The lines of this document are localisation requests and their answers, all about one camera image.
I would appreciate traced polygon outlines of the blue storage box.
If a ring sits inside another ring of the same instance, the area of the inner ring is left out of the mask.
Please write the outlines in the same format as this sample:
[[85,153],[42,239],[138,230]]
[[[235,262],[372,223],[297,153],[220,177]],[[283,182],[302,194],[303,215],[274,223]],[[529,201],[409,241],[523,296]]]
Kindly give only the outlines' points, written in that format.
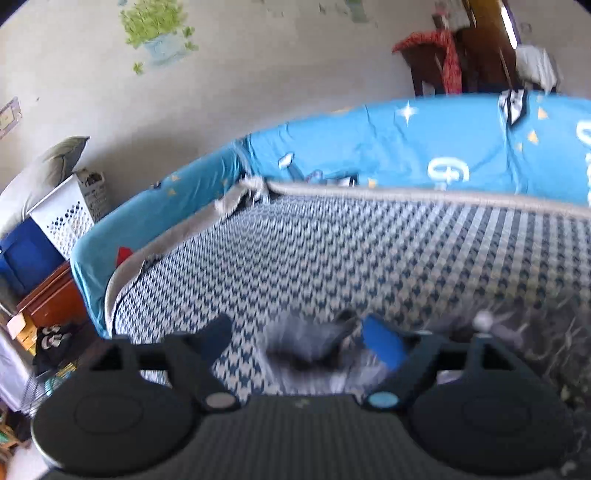
[[32,218],[1,240],[1,276],[23,298],[65,262]]

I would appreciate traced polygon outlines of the houndstooth sofa seat cover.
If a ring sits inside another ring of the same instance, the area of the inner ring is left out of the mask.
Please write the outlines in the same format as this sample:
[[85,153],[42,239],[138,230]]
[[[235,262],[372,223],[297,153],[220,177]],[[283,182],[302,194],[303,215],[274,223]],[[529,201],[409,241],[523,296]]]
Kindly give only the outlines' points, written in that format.
[[105,322],[152,343],[233,322],[214,374],[239,398],[273,385],[256,337],[284,313],[342,310],[406,330],[481,309],[566,400],[590,403],[590,212],[526,196],[243,181],[112,275]]

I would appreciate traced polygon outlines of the white perforated laundry basket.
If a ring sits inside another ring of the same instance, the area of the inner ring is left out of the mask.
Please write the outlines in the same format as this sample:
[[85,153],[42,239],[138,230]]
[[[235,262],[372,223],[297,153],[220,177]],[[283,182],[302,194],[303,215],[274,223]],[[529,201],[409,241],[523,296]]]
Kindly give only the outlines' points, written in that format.
[[74,172],[27,211],[65,260],[77,241],[110,211],[104,175]]

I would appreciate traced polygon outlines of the grey doodle-print garment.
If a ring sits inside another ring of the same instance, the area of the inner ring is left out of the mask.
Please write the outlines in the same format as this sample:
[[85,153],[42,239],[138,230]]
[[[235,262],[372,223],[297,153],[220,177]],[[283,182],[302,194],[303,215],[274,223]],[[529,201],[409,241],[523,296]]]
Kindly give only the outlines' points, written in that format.
[[363,344],[363,318],[351,310],[332,322],[283,314],[256,340],[256,359],[281,395],[354,395],[362,399],[387,367]]

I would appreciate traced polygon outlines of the plant wall sticker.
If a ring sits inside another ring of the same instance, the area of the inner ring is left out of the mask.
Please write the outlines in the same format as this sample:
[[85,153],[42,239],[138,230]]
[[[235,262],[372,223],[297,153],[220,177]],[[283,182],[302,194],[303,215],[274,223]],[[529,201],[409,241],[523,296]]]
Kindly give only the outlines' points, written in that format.
[[136,76],[199,50],[183,1],[118,1],[117,5],[125,43],[138,51],[132,66]]

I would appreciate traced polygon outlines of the grey pillow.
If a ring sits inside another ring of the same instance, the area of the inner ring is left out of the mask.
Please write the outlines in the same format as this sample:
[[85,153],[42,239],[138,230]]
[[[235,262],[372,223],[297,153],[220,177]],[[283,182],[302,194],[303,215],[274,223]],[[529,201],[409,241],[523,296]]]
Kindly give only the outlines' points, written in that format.
[[24,168],[1,193],[1,238],[27,218],[27,212],[74,171],[89,138],[69,137]]

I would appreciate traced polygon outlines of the red patterned cloth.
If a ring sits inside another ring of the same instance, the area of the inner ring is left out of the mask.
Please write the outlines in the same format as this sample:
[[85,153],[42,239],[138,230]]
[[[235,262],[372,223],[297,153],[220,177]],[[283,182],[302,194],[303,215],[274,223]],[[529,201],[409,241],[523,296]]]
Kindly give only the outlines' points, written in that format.
[[463,92],[462,69],[454,35],[449,30],[414,32],[394,44],[411,71],[416,97],[423,97],[423,85],[431,85],[439,95]]

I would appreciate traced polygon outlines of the wooden side cabinet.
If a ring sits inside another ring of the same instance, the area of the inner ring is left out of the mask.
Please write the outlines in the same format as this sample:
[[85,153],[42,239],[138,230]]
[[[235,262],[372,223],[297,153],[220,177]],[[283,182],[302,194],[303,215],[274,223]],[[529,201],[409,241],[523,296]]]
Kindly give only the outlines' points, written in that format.
[[89,321],[68,261],[21,300],[17,308],[37,328]]

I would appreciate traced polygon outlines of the blue printed sofa back cover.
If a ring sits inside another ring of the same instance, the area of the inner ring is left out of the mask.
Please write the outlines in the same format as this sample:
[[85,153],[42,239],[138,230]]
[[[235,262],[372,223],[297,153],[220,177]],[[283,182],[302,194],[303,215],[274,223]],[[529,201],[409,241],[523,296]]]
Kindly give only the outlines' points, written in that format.
[[233,140],[168,173],[76,243],[71,271],[100,335],[120,254],[144,247],[247,175],[526,194],[588,206],[590,103],[527,90],[395,100]]

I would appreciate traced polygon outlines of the dark wooden dining chair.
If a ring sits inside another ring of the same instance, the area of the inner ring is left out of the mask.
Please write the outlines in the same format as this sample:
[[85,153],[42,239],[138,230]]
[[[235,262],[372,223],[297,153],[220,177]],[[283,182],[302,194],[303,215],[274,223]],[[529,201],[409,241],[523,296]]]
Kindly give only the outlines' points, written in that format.
[[462,69],[462,93],[519,89],[516,49],[520,43],[506,1],[437,1],[433,30],[449,30]]

